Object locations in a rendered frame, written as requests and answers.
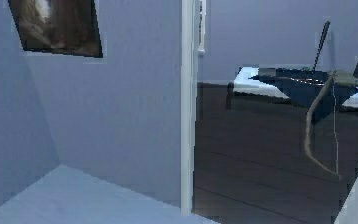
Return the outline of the white bed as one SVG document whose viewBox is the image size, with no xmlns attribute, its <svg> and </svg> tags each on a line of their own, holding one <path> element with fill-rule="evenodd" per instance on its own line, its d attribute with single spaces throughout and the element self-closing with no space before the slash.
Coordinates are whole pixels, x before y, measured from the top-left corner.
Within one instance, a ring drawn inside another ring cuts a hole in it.
<svg viewBox="0 0 358 224">
<path fill-rule="evenodd" d="M 251 77 L 256 75 L 259 69 L 257 67 L 243 67 L 238 72 L 236 78 L 231 82 L 232 92 L 239 94 L 254 94 L 266 97 L 275 97 L 280 99 L 291 100 L 276 87 L 262 83 L 258 80 L 252 80 Z M 351 96 L 341 106 L 358 109 L 358 93 Z"/>
</svg>

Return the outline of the white framed window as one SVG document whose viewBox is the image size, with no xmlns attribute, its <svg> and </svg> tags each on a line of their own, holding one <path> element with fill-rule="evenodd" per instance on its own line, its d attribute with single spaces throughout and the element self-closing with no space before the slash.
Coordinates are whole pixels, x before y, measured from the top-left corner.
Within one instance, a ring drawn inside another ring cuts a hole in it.
<svg viewBox="0 0 358 224">
<path fill-rule="evenodd" d="M 199 47 L 198 52 L 200 54 L 205 53 L 205 17 L 207 14 L 207 0 L 199 0 Z"/>
</svg>

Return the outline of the dark blue blanket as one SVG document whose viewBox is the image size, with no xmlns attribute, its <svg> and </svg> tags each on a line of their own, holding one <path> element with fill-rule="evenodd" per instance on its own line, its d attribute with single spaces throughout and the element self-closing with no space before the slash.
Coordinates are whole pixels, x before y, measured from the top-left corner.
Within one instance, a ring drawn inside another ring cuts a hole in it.
<svg viewBox="0 0 358 224">
<path fill-rule="evenodd" d="M 259 69 L 251 79 L 274 86 L 292 102 L 309 108 L 327 81 L 328 73 L 305 69 L 263 68 Z M 327 93 L 313 113 L 312 123 L 317 124 L 325 119 L 356 93 L 358 93 L 358 87 L 343 86 L 334 82 L 330 84 Z"/>
</svg>

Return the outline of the tan bowed hoop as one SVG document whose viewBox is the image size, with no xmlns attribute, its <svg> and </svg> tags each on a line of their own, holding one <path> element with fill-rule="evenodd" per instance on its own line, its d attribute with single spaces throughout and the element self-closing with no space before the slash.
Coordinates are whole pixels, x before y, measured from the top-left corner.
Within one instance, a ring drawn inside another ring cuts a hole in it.
<svg viewBox="0 0 358 224">
<path fill-rule="evenodd" d="M 318 95 L 314 98 L 311 106 L 307 110 L 306 120 L 305 120 L 304 153 L 307 156 L 307 158 L 309 158 L 317 166 L 319 166 L 323 170 L 325 170 L 325 171 L 337 176 L 340 179 L 341 177 L 340 177 L 338 171 L 335 172 L 335 171 L 329 169 L 323 163 L 321 163 L 317 158 L 314 157 L 314 155 L 313 155 L 313 153 L 311 151 L 311 148 L 310 148 L 310 144 L 311 144 L 310 133 L 311 133 L 311 127 L 312 127 L 313 113 L 315 112 L 315 110 L 316 110 L 316 108 L 318 106 L 318 103 L 323 99 L 324 95 L 327 93 L 329 85 L 334 82 L 336 73 L 337 73 L 336 70 L 331 71 L 331 72 L 328 73 L 327 81 L 323 84 L 322 89 L 319 91 Z"/>
</svg>

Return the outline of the black baseball bat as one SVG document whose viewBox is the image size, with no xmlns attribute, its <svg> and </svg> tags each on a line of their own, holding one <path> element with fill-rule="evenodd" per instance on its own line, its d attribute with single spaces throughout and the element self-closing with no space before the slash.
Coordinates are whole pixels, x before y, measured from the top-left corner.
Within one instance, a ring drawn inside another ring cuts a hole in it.
<svg viewBox="0 0 358 224">
<path fill-rule="evenodd" d="M 313 72 L 316 71 L 316 66 L 317 66 L 317 64 L 319 62 L 319 57 L 320 57 L 322 48 L 324 46 L 327 34 L 328 34 L 330 24 L 331 24 L 331 22 L 329 20 L 325 21 L 325 23 L 324 23 L 323 30 L 322 30 L 321 35 L 320 35 L 320 40 L 319 40 L 317 53 L 316 53 L 316 56 L 315 56 L 315 59 L 314 59 L 313 67 L 312 67 Z"/>
</svg>

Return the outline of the green cloth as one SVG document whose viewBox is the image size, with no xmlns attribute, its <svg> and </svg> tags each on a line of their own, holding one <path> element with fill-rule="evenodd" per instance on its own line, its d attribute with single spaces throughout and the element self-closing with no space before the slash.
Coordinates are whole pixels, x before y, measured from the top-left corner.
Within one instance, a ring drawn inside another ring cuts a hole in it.
<svg viewBox="0 0 358 224">
<path fill-rule="evenodd" d="M 358 78 L 354 77 L 351 73 L 334 70 L 332 76 L 335 84 L 358 87 Z"/>
</svg>

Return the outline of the brown framed wall picture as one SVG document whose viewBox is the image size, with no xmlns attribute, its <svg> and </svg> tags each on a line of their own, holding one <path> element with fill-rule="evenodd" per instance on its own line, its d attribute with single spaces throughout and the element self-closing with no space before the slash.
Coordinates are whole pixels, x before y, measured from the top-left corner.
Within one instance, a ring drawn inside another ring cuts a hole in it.
<svg viewBox="0 0 358 224">
<path fill-rule="evenodd" d="M 24 51 L 102 58 L 94 0 L 8 0 Z"/>
</svg>

